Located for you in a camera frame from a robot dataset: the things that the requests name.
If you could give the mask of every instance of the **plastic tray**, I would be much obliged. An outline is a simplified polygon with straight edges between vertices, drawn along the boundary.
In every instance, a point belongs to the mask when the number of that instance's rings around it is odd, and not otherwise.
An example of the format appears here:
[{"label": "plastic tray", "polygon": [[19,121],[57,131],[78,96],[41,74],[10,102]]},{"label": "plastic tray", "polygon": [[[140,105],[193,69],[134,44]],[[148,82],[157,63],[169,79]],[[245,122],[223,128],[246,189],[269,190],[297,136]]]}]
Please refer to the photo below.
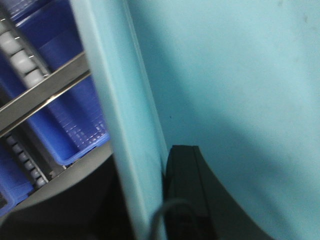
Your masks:
[{"label": "plastic tray", "polygon": [[[17,26],[52,71],[83,51],[68,1],[51,1]],[[14,98],[26,88],[3,58],[0,63],[0,84]],[[110,138],[90,77],[27,121],[60,165],[71,164]]]},{"label": "plastic tray", "polygon": [[0,144],[0,217],[28,197],[33,187]]}]

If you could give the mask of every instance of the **white roller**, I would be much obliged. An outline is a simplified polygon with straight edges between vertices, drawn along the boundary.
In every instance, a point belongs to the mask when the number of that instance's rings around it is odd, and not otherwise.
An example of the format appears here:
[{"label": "white roller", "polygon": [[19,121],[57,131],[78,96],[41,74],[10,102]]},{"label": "white roller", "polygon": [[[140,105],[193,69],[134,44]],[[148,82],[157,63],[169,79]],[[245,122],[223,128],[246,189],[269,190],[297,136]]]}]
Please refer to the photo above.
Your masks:
[{"label": "white roller", "polygon": [[40,70],[36,69],[24,77],[23,83],[28,89],[30,89],[40,83],[43,79],[44,76],[41,74]]},{"label": "white roller", "polygon": [[31,161],[27,161],[25,164],[24,164],[24,167],[27,169],[27,170],[31,170],[33,169],[35,166],[34,164],[31,162]]},{"label": "white roller", "polygon": [[21,162],[25,162],[29,159],[28,156],[25,154],[25,152],[20,153],[18,158]]},{"label": "white roller", "polygon": [[11,57],[11,64],[22,74],[26,74],[37,67],[24,50]]},{"label": "white roller", "polygon": [[12,147],[12,150],[14,151],[15,154],[19,154],[23,151],[23,149],[20,147],[19,144],[16,144]]},{"label": "white roller", "polygon": [[41,188],[43,185],[46,184],[46,182],[45,182],[43,177],[40,177],[35,183],[36,183],[38,188]]},{"label": "white roller", "polygon": [[39,171],[38,171],[37,169],[33,169],[33,170],[31,171],[31,176],[32,176],[34,179],[36,179],[36,178],[40,177],[40,173],[39,173]]},{"label": "white roller", "polygon": [[0,35],[0,47],[5,53],[9,55],[15,54],[23,48],[22,45],[14,38],[14,36],[12,36],[11,32],[9,31]]},{"label": "white roller", "polygon": [[5,141],[11,146],[17,143],[17,141],[12,136],[9,136]]},{"label": "white roller", "polygon": [[7,31],[7,28],[4,23],[0,21],[0,34],[3,34],[5,31]]}]

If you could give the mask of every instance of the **black cable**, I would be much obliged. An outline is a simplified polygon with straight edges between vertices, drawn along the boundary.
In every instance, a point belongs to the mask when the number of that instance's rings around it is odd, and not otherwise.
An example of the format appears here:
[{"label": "black cable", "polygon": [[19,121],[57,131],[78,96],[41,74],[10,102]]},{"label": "black cable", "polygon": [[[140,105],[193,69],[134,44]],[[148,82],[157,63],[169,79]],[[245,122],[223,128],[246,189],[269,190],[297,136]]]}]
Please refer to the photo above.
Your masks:
[{"label": "black cable", "polygon": [[148,236],[148,240],[157,240],[157,234],[158,234],[158,228],[160,226],[160,222],[170,209],[173,207],[185,207],[189,211],[189,214],[191,216],[191,221],[194,226],[195,232],[197,234],[198,239],[202,239],[202,235],[199,229],[199,225],[197,222],[196,213],[190,204],[185,199],[182,198],[173,198],[170,200],[167,200],[162,206],[159,207],[159,209],[154,213],[152,221],[151,221],[151,228],[150,228],[150,234]]}]

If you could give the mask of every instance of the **metal shelf bar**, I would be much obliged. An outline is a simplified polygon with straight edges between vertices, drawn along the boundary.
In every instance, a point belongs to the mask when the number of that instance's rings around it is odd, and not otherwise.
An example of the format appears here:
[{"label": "metal shelf bar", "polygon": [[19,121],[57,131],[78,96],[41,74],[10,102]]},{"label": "metal shelf bar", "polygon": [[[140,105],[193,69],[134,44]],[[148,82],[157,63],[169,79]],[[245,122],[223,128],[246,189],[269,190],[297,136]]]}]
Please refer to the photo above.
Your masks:
[{"label": "metal shelf bar", "polygon": [[0,137],[90,75],[86,55],[80,53],[42,82],[0,108]]}]

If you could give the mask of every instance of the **light blue pole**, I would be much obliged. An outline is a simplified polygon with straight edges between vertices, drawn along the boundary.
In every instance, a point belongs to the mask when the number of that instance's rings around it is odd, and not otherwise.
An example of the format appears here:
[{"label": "light blue pole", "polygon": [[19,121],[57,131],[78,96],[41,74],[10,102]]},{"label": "light blue pole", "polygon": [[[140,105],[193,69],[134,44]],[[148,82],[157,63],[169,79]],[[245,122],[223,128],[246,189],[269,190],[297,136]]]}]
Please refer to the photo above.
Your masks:
[{"label": "light blue pole", "polygon": [[162,203],[168,151],[127,2],[72,0],[137,239]]}]

